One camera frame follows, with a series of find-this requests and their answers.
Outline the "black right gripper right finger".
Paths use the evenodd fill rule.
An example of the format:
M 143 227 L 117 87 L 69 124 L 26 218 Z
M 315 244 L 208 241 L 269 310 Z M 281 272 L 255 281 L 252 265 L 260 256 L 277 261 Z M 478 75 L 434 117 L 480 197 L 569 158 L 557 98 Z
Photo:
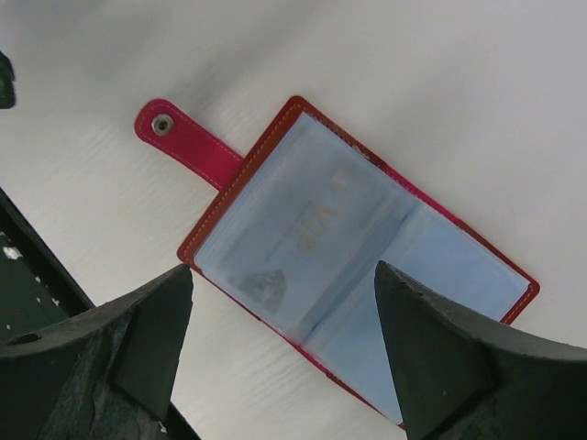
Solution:
M 384 261 L 374 287 L 408 438 L 585 438 L 584 348 L 494 321 Z

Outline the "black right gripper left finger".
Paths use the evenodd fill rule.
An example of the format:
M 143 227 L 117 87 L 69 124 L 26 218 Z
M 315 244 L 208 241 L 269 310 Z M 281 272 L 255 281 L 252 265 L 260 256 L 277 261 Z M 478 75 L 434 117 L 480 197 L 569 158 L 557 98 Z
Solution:
M 193 301 L 179 265 L 1 346 L 4 439 L 191 439 L 171 405 Z

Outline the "red leather card holder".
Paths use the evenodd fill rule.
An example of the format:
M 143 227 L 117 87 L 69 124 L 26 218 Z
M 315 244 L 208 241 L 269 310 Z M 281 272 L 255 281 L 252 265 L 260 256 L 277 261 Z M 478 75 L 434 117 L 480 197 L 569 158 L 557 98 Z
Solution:
M 387 261 L 451 300 L 510 324 L 538 282 L 300 96 L 246 156 L 165 99 L 137 136 L 216 188 L 180 261 L 393 424 L 374 277 Z

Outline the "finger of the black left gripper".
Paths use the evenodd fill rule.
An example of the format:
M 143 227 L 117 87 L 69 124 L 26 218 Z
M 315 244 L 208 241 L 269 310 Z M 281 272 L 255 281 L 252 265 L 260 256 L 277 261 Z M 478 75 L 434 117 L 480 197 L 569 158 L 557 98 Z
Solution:
M 0 52 L 0 108 L 10 109 L 16 105 L 16 76 L 10 59 Z

